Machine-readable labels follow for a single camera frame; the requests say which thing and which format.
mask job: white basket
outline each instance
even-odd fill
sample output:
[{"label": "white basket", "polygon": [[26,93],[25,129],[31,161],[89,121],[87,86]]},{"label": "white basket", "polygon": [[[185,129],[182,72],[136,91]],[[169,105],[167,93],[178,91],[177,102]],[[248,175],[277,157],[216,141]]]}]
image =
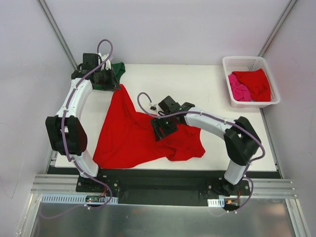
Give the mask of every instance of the white basket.
[{"label": "white basket", "polygon": [[[280,102],[280,95],[277,90],[277,86],[275,84],[274,78],[270,72],[268,64],[266,60],[262,57],[254,57],[254,56],[230,56],[223,58],[223,66],[227,81],[227,86],[229,90],[229,94],[231,97],[231,106],[237,108],[263,108],[268,105],[275,105]],[[262,69],[270,84],[271,89],[271,101],[270,102],[256,102],[256,101],[237,101],[233,97],[232,88],[229,83],[228,76],[233,71],[256,71],[258,69]]]}]

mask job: white vent strip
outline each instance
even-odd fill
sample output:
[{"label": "white vent strip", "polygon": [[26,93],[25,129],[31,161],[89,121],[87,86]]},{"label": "white vent strip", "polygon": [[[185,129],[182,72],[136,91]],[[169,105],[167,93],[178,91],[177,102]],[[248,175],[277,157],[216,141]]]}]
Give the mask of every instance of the white vent strip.
[{"label": "white vent strip", "polygon": [[[43,203],[70,203],[70,204],[100,204],[109,200],[110,197],[102,197],[98,202],[86,202],[86,195],[68,195],[68,194],[44,194],[41,201]],[[118,204],[119,199],[113,197],[108,204]]]},{"label": "white vent strip", "polygon": [[208,199],[207,204],[209,207],[224,207],[225,201],[223,198],[220,199]]}]

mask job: red fabric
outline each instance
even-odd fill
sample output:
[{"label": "red fabric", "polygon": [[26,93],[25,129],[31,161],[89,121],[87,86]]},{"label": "red fabric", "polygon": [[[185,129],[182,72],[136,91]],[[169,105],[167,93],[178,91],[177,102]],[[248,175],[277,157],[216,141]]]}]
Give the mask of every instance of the red fabric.
[{"label": "red fabric", "polygon": [[271,101],[271,89],[262,69],[252,72],[232,72],[237,80],[247,86],[251,98],[258,102]]},{"label": "red fabric", "polygon": [[161,157],[177,161],[205,153],[196,127],[179,125],[177,132],[156,142],[152,117],[136,112],[125,87],[121,87],[114,92],[93,156],[100,167],[132,168]]}]

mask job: pink cloth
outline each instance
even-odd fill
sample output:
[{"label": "pink cloth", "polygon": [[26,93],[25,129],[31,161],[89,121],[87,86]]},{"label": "pink cloth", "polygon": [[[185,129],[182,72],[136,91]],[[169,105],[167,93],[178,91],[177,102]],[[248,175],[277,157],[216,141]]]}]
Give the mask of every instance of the pink cloth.
[{"label": "pink cloth", "polygon": [[247,86],[241,84],[234,74],[228,76],[229,83],[231,84],[233,97],[237,101],[251,101],[251,95]]}]

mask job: white table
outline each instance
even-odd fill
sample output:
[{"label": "white table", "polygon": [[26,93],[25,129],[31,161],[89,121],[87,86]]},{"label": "white table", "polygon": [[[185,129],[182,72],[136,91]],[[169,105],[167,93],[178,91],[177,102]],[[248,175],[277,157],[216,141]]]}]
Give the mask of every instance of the white table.
[{"label": "white table", "polygon": [[[121,83],[126,87],[137,111],[141,111],[137,104],[139,92],[146,92],[154,103],[160,102],[170,95],[179,104],[190,102],[226,118],[237,119],[244,116],[249,119],[263,146],[266,156],[254,162],[249,170],[276,171],[271,148],[264,128],[259,109],[236,109],[230,106],[229,93],[222,66],[194,66],[194,65],[126,65],[126,72]],[[89,95],[84,106],[81,123],[88,136],[87,149],[93,156],[99,134],[108,111],[113,92],[94,90]],[[145,96],[141,98],[143,106],[149,110],[149,103]],[[179,170],[226,170],[229,157],[225,142],[214,134],[201,131],[201,142],[206,152],[201,158],[188,161],[169,161],[159,158],[134,168],[139,169],[179,169]],[[56,160],[56,167],[74,167],[60,154]]]}]

